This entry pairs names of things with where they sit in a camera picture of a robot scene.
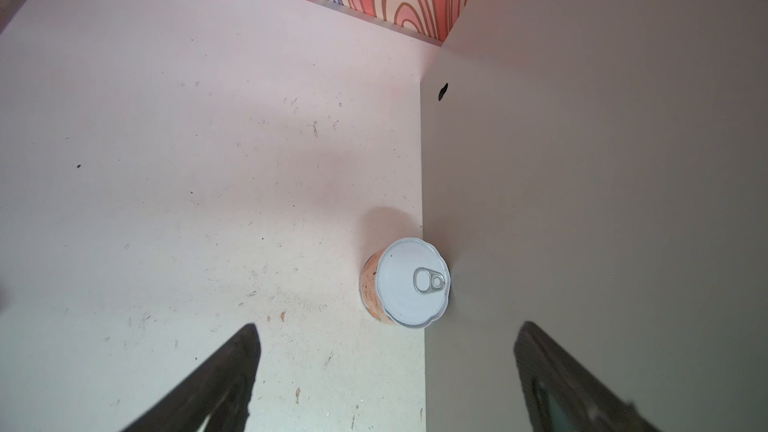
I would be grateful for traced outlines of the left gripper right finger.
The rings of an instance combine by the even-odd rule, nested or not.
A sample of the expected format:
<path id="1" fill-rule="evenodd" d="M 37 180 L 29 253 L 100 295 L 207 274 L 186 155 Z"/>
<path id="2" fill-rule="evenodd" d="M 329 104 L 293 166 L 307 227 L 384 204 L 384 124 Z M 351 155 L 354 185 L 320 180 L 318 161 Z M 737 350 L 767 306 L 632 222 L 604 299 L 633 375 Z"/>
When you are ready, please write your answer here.
<path id="1" fill-rule="evenodd" d="M 625 402 L 532 321 L 520 328 L 514 355 L 532 429 L 654 431 Z"/>

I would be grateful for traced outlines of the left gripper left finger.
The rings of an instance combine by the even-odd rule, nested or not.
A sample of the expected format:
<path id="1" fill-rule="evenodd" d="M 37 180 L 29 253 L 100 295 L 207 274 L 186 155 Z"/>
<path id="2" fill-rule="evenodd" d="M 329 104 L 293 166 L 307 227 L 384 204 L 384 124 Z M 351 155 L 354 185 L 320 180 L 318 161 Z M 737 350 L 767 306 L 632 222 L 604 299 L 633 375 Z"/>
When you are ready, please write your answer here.
<path id="1" fill-rule="evenodd" d="M 260 357 L 256 325 L 248 323 L 126 429 L 243 432 Z"/>

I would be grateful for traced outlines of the grey metal cabinet box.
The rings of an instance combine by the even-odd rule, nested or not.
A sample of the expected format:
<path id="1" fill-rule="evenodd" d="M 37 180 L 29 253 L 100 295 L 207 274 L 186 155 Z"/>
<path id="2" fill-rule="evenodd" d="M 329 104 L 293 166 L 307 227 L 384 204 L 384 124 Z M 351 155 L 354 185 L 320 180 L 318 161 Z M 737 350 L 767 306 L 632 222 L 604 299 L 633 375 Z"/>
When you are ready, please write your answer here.
<path id="1" fill-rule="evenodd" d="M 664 431 L 767 427 L 767 0 L 469 0 L 421 83 L 431 431 L 527 431 L 539 325 Z"/>

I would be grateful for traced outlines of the pull-tab can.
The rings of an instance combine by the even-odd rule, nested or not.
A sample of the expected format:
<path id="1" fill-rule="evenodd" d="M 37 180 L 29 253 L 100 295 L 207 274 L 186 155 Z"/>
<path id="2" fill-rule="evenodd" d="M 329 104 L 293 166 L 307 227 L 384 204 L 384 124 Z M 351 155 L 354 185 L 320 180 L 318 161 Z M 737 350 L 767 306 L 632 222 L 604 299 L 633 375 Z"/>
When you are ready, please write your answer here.
<path id="1" fill-rule="evenodd" d="M 423 329 L 442 317 L 451 277 L 438 250 L 420 238 L 399 239 L 375 252 L 359 275 L 359 292 L 377 321 Z"/>

